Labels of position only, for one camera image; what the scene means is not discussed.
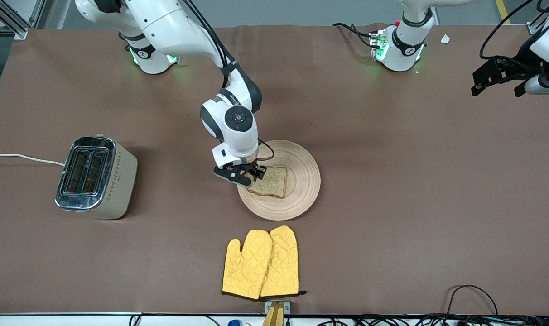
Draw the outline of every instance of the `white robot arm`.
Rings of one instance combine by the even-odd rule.
[[[455,7],[471,0],[398,0],[403,17],[371,36],[372,57],[389,70],[405,72],[419,60],[425,37],[434,24],[431,7]]]
[[[480,56],[487,61],[472,74],[473,96],[492,85],[512,80],[523,81],[514,89],[517,97],[525,93],[549,94],[549,16],[544,25],[523,43],[518,54],[512,58],[484,57],[482,53]]]
[[[90,21],[117,27],[146,73],[164,72],[176,57],[210,58],[230,81],[200,109],[202,124],[221,141],[212,150],[214,173],[245,187],[252,184],[246,173],[262,179],[266,168],[256,163],[259,141],[253,115],[262,94],[209,25],[192,21],[176,0],[76,0],[76,6]]]

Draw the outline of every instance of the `stainless steel toaster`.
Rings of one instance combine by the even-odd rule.
[[[118,219],[130,203],[138,160],[110,138],[82,137],[69,150],[55,203],[87,217]]]

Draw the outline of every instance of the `yellow oven mitt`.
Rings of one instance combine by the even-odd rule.
[[[271,230],[270,237],[273,249],[260,300],[305,294],[306,291],[299,291],[299,254],[295,232],[283,225]]]
[[[271,252],[272,240],[266,231],[250,230],[243,248],[240,240],[232,239],[226,249],[222,294],[258,300]]]

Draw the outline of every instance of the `round plate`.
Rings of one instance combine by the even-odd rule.
[[[287,140],[267,142],[274,150],[274,158],[260,161],[269,167],[287,167],[284,198],[259,196],[239,186],[242,202],[254,214],[271,221],[285,221],[304,213],[317,198],[321,187],[321,173],[314,158],[303,147]],[[258,157],[268,157],[270,150],[260,146]]]

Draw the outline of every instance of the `toast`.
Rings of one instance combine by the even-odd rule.
[[[266,167],[262,180],[257,179],[248,188],[252,194],[284,198],[284,187],[287,183],[286,167]]]

